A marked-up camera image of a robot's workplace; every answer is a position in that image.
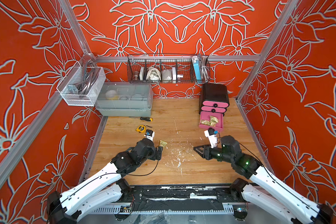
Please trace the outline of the black drawer cabinet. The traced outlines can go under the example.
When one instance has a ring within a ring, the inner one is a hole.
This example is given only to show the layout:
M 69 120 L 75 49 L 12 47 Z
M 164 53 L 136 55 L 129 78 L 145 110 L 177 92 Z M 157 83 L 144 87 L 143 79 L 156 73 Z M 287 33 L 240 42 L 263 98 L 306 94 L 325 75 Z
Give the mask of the black drawer cabinet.
M 226 86 L 222 84 L 212 84 L 205 83 L 202 86 L 200 93 L 199 102 L 202 101 L 220 101 L 220 102 L 229 102 L 229 96 Z

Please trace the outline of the green cookie packet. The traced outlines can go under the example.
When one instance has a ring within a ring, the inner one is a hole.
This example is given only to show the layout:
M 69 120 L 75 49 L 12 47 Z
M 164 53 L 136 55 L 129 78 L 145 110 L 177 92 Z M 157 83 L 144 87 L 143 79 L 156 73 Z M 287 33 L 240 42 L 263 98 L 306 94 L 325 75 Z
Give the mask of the green cookie packet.
M 202 120 L 200 120 L 200 124 L 206 125 L 206 126 L 210 126 L 211 125 L 211 121 L 210 120 L 202 119 Z
M 160 140 L 159 147 L 164 148 L 168 143 L 166 141 Z
M 217 124 L 219 122 L 219 119 L 215 116 L 210 116 L 210 123 L 213 124 Z
M 211 121 L 211 122 L 210 122 L 210 126 L 211 126 L 211 127 L 215 127 L 216 124 L 217 124 L 217 122 L 215 122 L 215 121 Z

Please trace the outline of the yellow black screwdriver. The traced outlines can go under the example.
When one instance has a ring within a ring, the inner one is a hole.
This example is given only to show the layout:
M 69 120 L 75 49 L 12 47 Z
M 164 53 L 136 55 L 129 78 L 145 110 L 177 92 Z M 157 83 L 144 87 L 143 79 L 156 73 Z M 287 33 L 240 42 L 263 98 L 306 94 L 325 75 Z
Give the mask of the yellow black screwdriver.
M 147 122 L 151 122 L 151 121 L 153 121 L 153 119 L 150 118 L 150 117 L 139 117 L 139 119 L 140 119 L 140 120 L 143 120 L 143 121 L 147 121 Z

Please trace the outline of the pink drawer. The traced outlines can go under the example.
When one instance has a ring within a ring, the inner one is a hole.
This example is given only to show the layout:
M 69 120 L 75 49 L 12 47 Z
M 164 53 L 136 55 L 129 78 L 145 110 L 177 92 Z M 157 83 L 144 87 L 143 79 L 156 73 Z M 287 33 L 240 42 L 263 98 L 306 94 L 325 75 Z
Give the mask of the pink drawer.
M 201 111 L 211 112 L 211 113 L 225 113 L 226 108 L 222 107 L 213 107 L 213 106 L 202 106 Z
M 220 108 L 227 108 L 229 107 L 229 102 L 220 102 L 220 101 L 202 101 L 200 102 L 200 106 L 209 106 L 209 107 L 220 107 Z
M 202 125 L 200 124 L 200 120 L 205 119 L 205 120 L 210 120 L 210 116 L 215 116 L 219 119 L 219 122 L 216 124 L 215 127 L 211 127 L 211 126 L 206 126 L 206 125 Z M 223 120 L 224 116 L 222 113 L 211 113 L 211 112 L 206 112 L 206 111 L 201 111 L 200 113 L 200 120 L 199 120 L 199 128 L 204 129 L 204 130 L 208 130 L 209 128 L 213 128 L 216 131 L 222 132 L 224 129 L 224 120 Z

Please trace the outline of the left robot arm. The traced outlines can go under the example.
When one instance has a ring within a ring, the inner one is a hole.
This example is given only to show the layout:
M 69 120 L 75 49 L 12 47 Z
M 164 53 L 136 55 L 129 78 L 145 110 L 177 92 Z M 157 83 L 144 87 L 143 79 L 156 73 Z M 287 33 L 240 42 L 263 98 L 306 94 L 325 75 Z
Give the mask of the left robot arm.
M 47 198 L 49 224 L 76 224 L 99 207 L 118 200 L 134 198 L 125 176 L 133 175 L 146 160 L 160 161 L 163 147 L 155 147 L 150 138 L 118 153 L 96 174 L 81 184 Z

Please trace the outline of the grey plastic storage box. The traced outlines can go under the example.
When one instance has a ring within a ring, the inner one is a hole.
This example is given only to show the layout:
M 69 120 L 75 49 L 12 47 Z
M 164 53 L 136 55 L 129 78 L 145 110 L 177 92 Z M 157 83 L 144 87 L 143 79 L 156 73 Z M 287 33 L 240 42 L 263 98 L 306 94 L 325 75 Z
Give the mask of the grey plastic storage box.
M 96 109 L 108 117 L 149 117 L 153 105 L 150 84 L 105 82 L 95 103 Z

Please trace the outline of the clear plastic wall bin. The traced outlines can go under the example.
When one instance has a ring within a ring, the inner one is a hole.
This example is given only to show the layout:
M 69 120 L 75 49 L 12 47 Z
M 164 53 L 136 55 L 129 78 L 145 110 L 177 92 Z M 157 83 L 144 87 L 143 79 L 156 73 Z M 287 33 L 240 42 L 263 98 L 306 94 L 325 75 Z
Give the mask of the clear plastic wall bin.
M 69 106 L 94 106 L 106 80 L 102 67 L 74 67 L 57 85 L 57 91 Z

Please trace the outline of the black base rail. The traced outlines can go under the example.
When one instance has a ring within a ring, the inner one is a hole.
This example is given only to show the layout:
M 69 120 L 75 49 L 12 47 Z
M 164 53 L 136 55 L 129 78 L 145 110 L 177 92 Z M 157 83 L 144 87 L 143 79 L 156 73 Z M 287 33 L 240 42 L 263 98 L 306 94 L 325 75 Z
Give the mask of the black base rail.
M 249 208 L 234 200 L 230 184 L 132 185 L 134 211 L 223 211 L 224 205 Z

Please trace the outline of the pink top drawer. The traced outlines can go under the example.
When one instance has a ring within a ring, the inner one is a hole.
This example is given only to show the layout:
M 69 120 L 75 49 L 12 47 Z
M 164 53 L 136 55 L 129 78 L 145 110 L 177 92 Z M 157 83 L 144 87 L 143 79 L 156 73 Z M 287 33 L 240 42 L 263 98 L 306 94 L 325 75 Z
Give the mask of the pink top drawer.
M 220 102 L 220 101 L 202 101 L 200 102 L 200 106 L 209 106 L 209 107 L 220 107 L 220 108 L 227 108 L 229 107 L 229 102 Z

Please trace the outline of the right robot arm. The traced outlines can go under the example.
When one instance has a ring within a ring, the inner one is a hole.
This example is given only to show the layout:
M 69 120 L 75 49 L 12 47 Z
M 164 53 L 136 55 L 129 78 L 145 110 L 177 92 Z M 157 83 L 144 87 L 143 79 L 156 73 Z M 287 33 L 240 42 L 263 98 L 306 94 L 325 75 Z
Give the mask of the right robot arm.
M 333 210 L 302 196 L 268 171 L 261 161 L 242 152 L 242 144 L 232 136 L 218 139 L 210 135 L 208 145 L 194 151 L 206 160 L 231 164 L 243 176 L 230 186 L 231 198 L 252 203 L 287 224 L 331 224 Z

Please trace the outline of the pink bottom drawer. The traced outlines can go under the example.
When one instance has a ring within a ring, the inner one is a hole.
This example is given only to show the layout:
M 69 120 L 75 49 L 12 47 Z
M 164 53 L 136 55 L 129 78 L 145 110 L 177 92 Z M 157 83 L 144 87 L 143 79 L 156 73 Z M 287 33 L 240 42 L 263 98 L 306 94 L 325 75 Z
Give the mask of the pink bottom drawer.
M 219 119 L 219 122 L 216 124 L 215 127 L 211 127 L 211 126 L 206 126 L 206 125 L 202 125 L 200 124 L 200 120 L 205 119 L 205 120 L 210 120 L 210 116 L 215 116 Z M 204 129 L 204 130 L 208 130 L 209 128 L 213 128 L 216 131 L 222 132 L 224 129 L 224 120 L 223 120 L 224 116 L 222 113 L 211 113 L 211 112 L 206 112 L 206 111 L 201 111 L 200 113 L 200 120 L 199 120 L 199 128 Z

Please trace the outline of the yellow tape measure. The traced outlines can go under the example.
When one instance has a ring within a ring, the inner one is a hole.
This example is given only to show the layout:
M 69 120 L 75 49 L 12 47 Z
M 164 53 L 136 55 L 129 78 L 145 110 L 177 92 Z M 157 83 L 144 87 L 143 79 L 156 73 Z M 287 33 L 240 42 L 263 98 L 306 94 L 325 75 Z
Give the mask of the yellow tape measure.
M 145 133 L 147 128 L 151 128 L 151 126 L 146 126 L 146 125 L 139 125 L 137 128 L 136 128 L 136 131 L 139 132 L 139 133 Z

